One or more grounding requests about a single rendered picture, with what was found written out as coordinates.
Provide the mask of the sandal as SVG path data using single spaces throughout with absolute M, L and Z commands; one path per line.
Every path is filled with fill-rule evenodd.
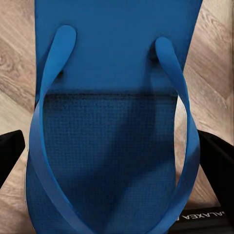
M 34 0 L 26 201 L 37 234 L 168 234 L 200 139 L 183 75 L 203 0 Z M 176 187 L 178 96 L 187 113 Z

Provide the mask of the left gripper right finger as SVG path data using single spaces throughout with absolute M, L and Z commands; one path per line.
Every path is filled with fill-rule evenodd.
M 234 146 L 198 130 L 200 165 L 234 230 Z

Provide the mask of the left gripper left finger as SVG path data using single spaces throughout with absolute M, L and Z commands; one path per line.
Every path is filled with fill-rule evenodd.
M 21 130 L 0 135 L 0 188 L 25 149 Z

